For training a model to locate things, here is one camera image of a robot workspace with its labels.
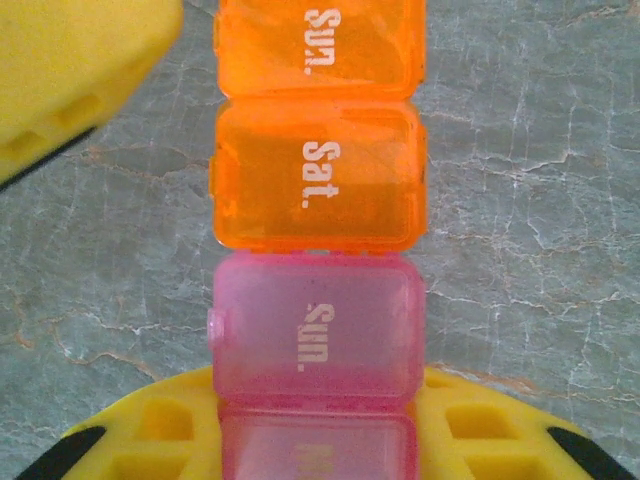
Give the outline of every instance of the pill organizer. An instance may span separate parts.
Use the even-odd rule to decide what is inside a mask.
[[[227,480],[414,480],[415,426],[403,415],[222,411]]]
[[[217,239],[399,252],[426,232],[426,129],[405,102],[234,100],[216,125]]]
[[[426,72],[426,3],[222,0],[219,86],[233,98],[409,98]]]
[[[0,190],[107,123],[182,18],[181,0],[0,2]]]
[[[225,452],[229,459],[223,459],[222,444],[233,441],[234,447],[250,445],[252,429],[266,422],[260,418],[237,419],[231,426],[244,429],[248,435],[237,441],[229,439],[230,424],[220,423],[228,407],[211,388],[211,377],[216,375],[217,371],[211,367],[202,368],[127,395],[66,432],[58,443],[27,467],[18,480],[61,477],[64,480],[234,480],[223,476],[223,464],[233,461],[236,465],[246,465],[246,461],[255,458],[255,450],[243,450],[248,454],[246,461],[244,456],[239,456],[241,452],[237,448]],[[294,429],[291,422],[284,420],[288,418],[283,415],[285,412],[271,413],[273,418],[283,419],[281,425],[288,425],[286,433],[290,439]],[[369,418],[363,412],[352,415],[358,421]],[[421,480],[635,478],[577,426],[436,368],[425,369],[423,386],[407,408],[407,415],[416,425],[417,435],[411,434],[411,437],[418,440]],[[390,448],[403,446],[402,423],[400,420],[396,427],[398,441],[391,438],[385,443]],[[348,432],[356,424],[345,422],[337,426]],[[299,432],[300,423],[294,425]],[[367,422],[367,425],[371,436],[383,432],[388,435],[394,431],[396,422]],[[326,433],[329,424],[319,422],[318,426],[323,427],[319,431]],[[273,441],[277,439],[275,435],[272,437]],[[410,459],[412,445],[406,446],[407,459]],[[271,445],[264,448],[275,451]],[[358,450],[354,455],[363,453],[364,450]],[[382,463],[373,455],[369,461],[376,465]],[[399,459],[398,465],[402,464],[404,460]],[[304,477],[275,475],[269,480],[301,478]],[[340,478],[351,480],[353,477]]]
[[[425,286],[400,256],[236,253],[213,296],[209,346],[227,401],[381,410],[418,389]]]

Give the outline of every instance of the black rubber edge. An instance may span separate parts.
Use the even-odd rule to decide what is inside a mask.
[[[85,130],[84,132],[80,133],[79,135],[76,135],[75,137],[73,137],[71,140],[69,140],[65,144],[60,145],[53,152],[48,153],[47,155],[42,157],[40,160],[36,161],[35,163],[32,163],[31,165],[29,165],[24,170],[18,172],[13,177],[7,179],[2,185],[0,185],[0,193],[4,192],[11,185],[15,185],[16,183],[18,183],[20,180],[22,180],[24,177],[26,177],[30,173],[35,172],[40,167],[42,167],[45,164],[49,163],[51,160],[53,160],[55,157],[60,155],[65,150],[68,150],[69,148],[73,147],[74,145],[77,145],[78,143],[80,143],[82,140],[84,140],[89,135],[91,135],[96,130],[96,128],[97,127],[91,127],[89,129]]]
[[[594,480],[638,480],[593,440],[560,427],[547,432]]]
[[[106,431],[104,427],[89,427],[61,439],[15,480],[62,480]]]

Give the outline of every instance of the marble surface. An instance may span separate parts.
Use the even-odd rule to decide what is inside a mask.
[[[210,362],[207,0],[105,129],[0,196],[0,465]],[[434,0],[427,360],[640,472],[640,4]]]

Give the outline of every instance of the yellow plastic base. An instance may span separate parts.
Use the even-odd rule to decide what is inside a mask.
[[[104,125],[167,52],[180,0],[0,2],[0,185]]]
[[[212,370],[185,373],[128,395],[65,435],[104,437],[65,480],[220,480],[218,398]],[[514,398],[428,368],[409,406],[424,480],[589,479],[546,432],[575,426]]]

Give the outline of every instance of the rectangular hole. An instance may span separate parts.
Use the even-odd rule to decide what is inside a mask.
[[[45,145],[45,139],[34,132],[24,132],[0,147],[3,156],[22,159],[33,155]]]
[[[530,456],[469,456],[467,465],[475,480],[552,480],[556,478]]]
[[[145,453],[116,457],[101,480],[178,480],[187,458]]]
[[[506,415],[491,405],[468,404],[451,407],[446,413],[453,438],[517,438]]]
[[[79,123],[85,122],[93,117],[100,110],[100,99],[95,95],[85,95],[60,110],[55,118],[65,128],[76,127]]]
[[[451,384],[442,378],[427,374],[424,379],[424,384],[429,388],[451,388]]]
[[[165,398],[150,400],[136,434],[138,440],[193,440],[193,419],[187,406]]]

